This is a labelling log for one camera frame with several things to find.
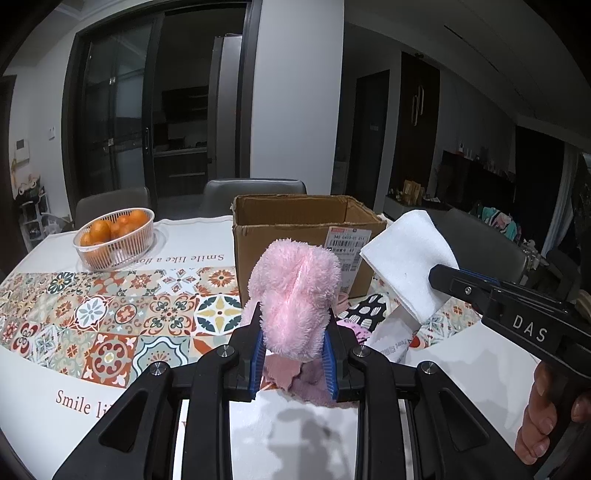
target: clothing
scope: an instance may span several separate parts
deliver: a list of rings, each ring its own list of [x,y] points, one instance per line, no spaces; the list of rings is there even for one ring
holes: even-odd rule
[[[517,224],[513,218],[494,207],[484,207],[480,219],[487,225],[496,228],[511,241],[517,237]]]

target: white towel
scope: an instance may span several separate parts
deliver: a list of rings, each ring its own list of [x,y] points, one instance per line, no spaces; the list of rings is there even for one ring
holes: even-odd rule
[[[429,272],[442,264],[458,268],[456,257],[425,210],[412,210],[361,249],[361,256],[424,323],[449,300],[431,288]]]

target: das logo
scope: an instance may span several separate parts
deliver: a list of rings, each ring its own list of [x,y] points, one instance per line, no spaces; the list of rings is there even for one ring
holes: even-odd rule
[[[541,328],[535,332],[534,337],[534,322],[530,322],[527,327],[522,328],[524,326],[523,317],[521,315],[517,315],[515,317],[515,321],[513,322],[513,328],[519,330],[520,334],[523,336],[529,335],[532,338],[535,338],[538,342],[543,342],[546,338],[545,334],[548,333],[548,330],[545,328]]]

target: basket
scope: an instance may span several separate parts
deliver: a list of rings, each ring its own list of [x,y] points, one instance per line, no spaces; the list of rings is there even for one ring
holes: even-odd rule
[[[128,215],[133,210],[141,210],[148,216],[148,223],[136,231],[101,245],[81,247],[82,235],[90,231],[90,226],[97,220],[115,222],[121,215]],[[141,258],[154,242],[154,212],[147,208],[129,208],[108,213],[88,222],[74,237],[74,248],[84,266],[93,271],[112,270]]]

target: pink fabric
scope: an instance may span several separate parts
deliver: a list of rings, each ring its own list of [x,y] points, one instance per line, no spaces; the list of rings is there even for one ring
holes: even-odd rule
[[[280,389],[288,391],[294,377],[301,371],[301,362],[290,360],[281,355],[267,355],[262,374],[268,382],[273,382]]]
[[[337,323],[352,329],[359,343],[363,343],[371,335],[367,328],[356,323],[342,320]],[[262,373],[267,381],[273,382],[280,389],[304,401],[321,407],[337,406],[326,387],[326,377],[321,359],[302,363],[284,358],[281,355],[268,355],[265,358]]]
[[[355,332],[355,337],[357,338],[357,343],[364,343],[364,341],[366,341],[369,338],[369,336],[371,335],[371,332],[367,328],[362,327],[361,325],[358,325],[357,323],[339,320],[337,322],[337,324],[353,330]]]
[[[273,353],[300,362],[322,352],[329,307],[336,304],[340,262],[322,247],[276,240],[263,253],[248,282],[250,300],[242,324],[252,320],[261,302],[261,329],[265,346]]]

